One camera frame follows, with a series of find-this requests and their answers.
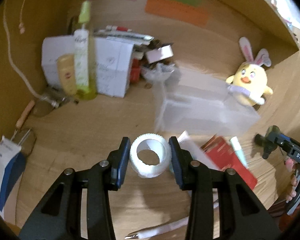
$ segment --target wooden shelf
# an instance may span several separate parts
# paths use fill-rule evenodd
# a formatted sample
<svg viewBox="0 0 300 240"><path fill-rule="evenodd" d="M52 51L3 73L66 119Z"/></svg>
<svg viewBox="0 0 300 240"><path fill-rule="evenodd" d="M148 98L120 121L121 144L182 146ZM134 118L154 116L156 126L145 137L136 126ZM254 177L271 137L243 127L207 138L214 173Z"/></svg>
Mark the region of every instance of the wooden shelf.
<svg viewBox="0 0 300 240"><path fill-rule="evenodd" d="M295 52L299 45L285 24L280 14L273 8L268 0L219 0L231 8L245 15L261 30L269 32L275 37L290 44Z"/></svg>

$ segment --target transparent plastic container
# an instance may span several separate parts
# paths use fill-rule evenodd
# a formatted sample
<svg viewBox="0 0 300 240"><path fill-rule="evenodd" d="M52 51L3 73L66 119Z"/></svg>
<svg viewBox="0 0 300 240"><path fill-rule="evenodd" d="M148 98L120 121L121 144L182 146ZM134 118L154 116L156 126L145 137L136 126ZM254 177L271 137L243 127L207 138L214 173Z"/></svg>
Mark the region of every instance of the transparent plastic container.
<svg viewBox="0 0 300 240"><path fill-rule="evenodd" d="M226 82L179 68L165 82L156 82L155 131L240 136L260 118L251 106L241 105Z"/></svg>

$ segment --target finger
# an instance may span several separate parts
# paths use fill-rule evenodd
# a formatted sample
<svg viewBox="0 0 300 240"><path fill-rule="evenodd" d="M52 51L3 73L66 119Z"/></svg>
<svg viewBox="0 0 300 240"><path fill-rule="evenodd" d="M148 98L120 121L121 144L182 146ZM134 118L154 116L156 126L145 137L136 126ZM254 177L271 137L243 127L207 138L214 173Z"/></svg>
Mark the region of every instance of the finger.
<svg viewBox="0 0 300 240"><path fill-rule="evenodd" d="M286 165L287 170L292 172L294 161L291 158L288 158L284 164Z"/></svg>
<svg viewBox="0 0 300 240"><path fill-rule="evenodd" d="M293 189L288 191L288 194L286 195L286 200L290 201L292 198L294 198L297 195L297 192Z"/></svg>
<svg viewBox="0 0 300 240"><path fill-rule="evenodd" d="M293 161L292 171L295 172L297 169L297 162Z"/></svg>
<svg viewBox="0 0 300 240"><path fill-rule="evenodd" d="M294 174L291 176L291 185L293 187L296 187L298 185L297 177Z"/></svg>

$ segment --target orange sticky note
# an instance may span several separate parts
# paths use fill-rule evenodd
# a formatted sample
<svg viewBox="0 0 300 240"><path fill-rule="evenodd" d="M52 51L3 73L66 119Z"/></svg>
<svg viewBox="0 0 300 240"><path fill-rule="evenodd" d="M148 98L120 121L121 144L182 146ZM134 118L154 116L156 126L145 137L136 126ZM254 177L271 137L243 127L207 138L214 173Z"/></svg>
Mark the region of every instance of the orange sticky note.
<svg viewBox="0 0 300 240"><path fill-rule="evenodd" d="M145 11L162 17L191 23L198 27L204 27L209 16L203 8L196 8L174 0L147 0Z"/></svg>

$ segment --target white elastic bandage roll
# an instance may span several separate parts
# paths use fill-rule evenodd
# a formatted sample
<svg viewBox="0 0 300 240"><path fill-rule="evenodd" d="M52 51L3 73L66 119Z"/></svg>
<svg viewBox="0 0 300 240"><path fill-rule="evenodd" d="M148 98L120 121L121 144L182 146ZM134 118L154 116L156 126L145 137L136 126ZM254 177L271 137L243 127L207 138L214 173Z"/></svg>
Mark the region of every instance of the white elastic bandage roll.
<svg viewBox="0 0 300 240"><path fill-rule="evenodd" d="M158 165L148 165L138 158L138 152L152 150L159 157ZM130 165L142 178L154 178L163 173L171 161L169 143L160 135L146 133L140 135L131 145Z"/></svg>

